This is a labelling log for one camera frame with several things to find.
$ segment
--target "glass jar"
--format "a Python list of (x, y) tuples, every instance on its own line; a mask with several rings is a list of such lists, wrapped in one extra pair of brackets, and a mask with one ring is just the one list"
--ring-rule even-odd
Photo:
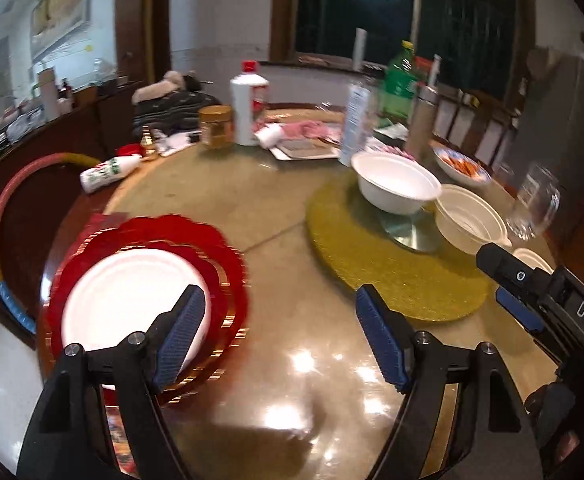
[(201, 127), (201, 142), (208, 148), (217, 150), (233, 142), (233, 110), (231, 106), (206, 106), (198, 111)]

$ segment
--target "screw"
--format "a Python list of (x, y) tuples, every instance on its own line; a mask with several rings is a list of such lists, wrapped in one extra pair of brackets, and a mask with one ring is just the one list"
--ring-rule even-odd
[(420, 345), (429, 344), (429, 334), (427, 332), (416, 332), (416, 342)]
[(133, 332), (128, 336), (128, 343), (130, 345), (140, 345), (146, 340), (146, 334), (144, 332)]
[(496, 353), (496, 347), (492, 343), (481, 343), (480, 349), (484, 351), (487, 355), (492, 355)]
[(73, 355), (77, 355), (81, 350), (81, 345), (79, 343), (70, 343), (66, 346), (66, 349), (63, 352), (68, 356), (72, 357)]

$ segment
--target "framed picture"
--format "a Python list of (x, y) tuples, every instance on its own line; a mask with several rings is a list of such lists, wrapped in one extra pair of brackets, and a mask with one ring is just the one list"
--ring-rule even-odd
[(73, 30), (88, 23), (90, 0), (41, 0), (32, 11), (30, 31), (33, 62)]

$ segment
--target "green soda bottle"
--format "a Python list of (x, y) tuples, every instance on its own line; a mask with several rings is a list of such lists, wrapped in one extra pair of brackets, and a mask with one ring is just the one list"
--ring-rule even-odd
[(412, 73), (414, 45), (403, 41), (403, 52), (390, 61), (385, 75), (383, 115), (393, 123), (406, 124), (418, 77)]

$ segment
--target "red bottle cap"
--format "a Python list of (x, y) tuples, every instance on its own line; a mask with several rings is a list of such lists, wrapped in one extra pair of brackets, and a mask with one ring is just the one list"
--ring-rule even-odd
[(258, 66), (258, 61), (243, 61), (243, 72), (256, 72)]

